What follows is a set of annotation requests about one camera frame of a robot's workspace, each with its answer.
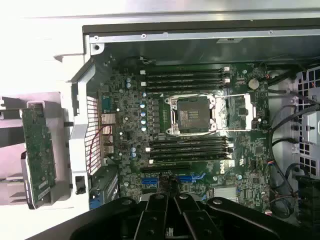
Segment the blue expansion slot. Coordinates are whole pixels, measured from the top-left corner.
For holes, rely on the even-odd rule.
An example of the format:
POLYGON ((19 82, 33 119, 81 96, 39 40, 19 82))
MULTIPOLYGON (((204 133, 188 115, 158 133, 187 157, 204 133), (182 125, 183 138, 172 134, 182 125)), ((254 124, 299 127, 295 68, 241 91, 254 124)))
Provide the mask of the blue expansion slot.
POLYGON ((141 183, 143 185, 160 185, 160 182, 173 182, 178 185, 187 183, 196 183, 205 177, 205 173, 202 175, 178 175, 178 176, 158 176, 158 177, 143 177, 141 183))

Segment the silver chipset heatsink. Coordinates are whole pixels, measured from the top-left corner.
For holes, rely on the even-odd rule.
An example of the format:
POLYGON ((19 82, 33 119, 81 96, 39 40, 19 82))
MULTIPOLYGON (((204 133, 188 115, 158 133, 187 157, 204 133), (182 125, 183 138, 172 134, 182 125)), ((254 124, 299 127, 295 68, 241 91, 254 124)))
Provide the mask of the silver chipset heatsink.
POLYGON ((213 189, 214 197, 221 197, 233 201, 235 203, 239 202, 237 196, 237 188, 236 187, 219 187, 213 189))

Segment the long black expansion slot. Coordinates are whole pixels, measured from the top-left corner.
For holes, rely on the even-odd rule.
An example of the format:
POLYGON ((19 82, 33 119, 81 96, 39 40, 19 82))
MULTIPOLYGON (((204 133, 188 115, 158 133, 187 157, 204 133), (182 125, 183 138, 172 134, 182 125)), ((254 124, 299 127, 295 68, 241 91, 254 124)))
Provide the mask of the long black expansion slot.
POLYGON ((148 167, 140 168, 142 173, 151 173, 151 172, 167 172, 172 170, 189 170, 191 164, 189 163, 179 163, 179 164, 162 164, 162 165, 153 165, 148 167))

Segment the blue slot clip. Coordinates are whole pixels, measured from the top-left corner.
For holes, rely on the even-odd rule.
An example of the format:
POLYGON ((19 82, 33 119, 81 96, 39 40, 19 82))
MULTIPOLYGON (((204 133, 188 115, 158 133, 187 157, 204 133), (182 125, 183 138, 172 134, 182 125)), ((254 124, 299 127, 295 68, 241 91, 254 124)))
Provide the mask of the blue slot clip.
POLYGON ((91 198, 89 200, 89 209, 96 209, 101 206, 101 199, 99 197, 91 198))

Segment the CPU socket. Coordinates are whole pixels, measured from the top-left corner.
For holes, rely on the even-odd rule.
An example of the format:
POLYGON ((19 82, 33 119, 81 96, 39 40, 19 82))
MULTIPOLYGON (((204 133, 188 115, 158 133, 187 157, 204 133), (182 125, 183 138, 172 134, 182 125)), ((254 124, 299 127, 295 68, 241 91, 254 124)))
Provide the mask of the CPU socket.
POLYGON ((180 94, 164 100, 169 106, 165 133, 175 137, 203 136, 217 131, 216 99, 211 94, 180 94))

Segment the green motherboard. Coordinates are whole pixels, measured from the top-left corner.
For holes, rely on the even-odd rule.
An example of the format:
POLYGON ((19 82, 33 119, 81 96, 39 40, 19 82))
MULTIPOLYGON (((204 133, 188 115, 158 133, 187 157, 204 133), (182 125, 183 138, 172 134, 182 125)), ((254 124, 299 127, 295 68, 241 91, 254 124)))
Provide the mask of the green motherboard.
POLYGON ((118 167, 119 193, 140 200, 156 193, 158 185, 143 185, 142 178, 200 176, 202 180, 180 185, 182 193, 193 194, 201 202, 214 197, 214 188, 236 187, 238 203, 264 212, 270 208, 270 158, 268 145, 270 117, 267 71, 254 63, 228 65, 148 66, 118 68, 98 90, 100 144, 106 164, 118 167), (259 88, 248 87, 250 79, 259 88), (164 100, 174 95, 210 94, 228 96, 250 94, 256 107, 251 131, 219 131, 200 136, 177 137, 165 133, 169 126, 169 106, 164 100), (190 142, 150 145, 152 141, 227 137, 233 141, 190 142), (225 156, 155 158, 150 154, 193 153, 198 151, 146 152, 145 148, 184 146, 226 146, 225 156), (190 169, 141 172, 140 168, 165 164, 191 164, 190 169))

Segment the metal socket cover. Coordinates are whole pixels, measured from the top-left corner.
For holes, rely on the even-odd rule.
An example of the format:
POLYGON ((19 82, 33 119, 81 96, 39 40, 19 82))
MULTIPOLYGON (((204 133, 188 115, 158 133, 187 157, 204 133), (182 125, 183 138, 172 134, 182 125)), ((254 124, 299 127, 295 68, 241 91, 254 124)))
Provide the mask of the metal socket cover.
POLYGON ((218 131, 249 132, 256 115, 248 93, 215 96, 212 116, 218 131))

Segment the open black PC case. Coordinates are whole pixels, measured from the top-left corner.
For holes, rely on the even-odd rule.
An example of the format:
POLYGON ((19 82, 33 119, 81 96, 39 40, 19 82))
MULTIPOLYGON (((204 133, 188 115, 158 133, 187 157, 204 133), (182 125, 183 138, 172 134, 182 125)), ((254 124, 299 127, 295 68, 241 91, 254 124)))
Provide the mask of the open black PC case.
POLYGON ((320 26, 293 26, 289 20, 283 26, 267 20, 128 23, 85 25, 82 36, 84 65, 65 95, 77 195, 88 204, 98 197, 102 205, 119 197, 146 201, 154 194, 140 200, 121 196, 118 166, 106 163, 102 153, 98 91, 113 70, 256 64, 268 74, 270 207, 263 212, 245 207, 305 227, 298 219, 296 177, 320 176, 300 163, 299 117, 320 110, 320 103, 298 94, 295 81, 297 74, 320 67, 320 26))

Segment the metal disk bay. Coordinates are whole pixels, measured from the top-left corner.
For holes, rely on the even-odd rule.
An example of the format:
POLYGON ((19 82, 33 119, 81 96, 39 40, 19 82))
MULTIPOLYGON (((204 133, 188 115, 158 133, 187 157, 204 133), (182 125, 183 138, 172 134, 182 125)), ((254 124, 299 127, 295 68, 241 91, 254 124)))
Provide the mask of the metal disk bay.
MULTIPOLYGON (((299 95, 320 104, 320 66, 297 74, 299 95)), ((320 177, 320 110, 299 117, 299 161, 310 174, 320 177)))

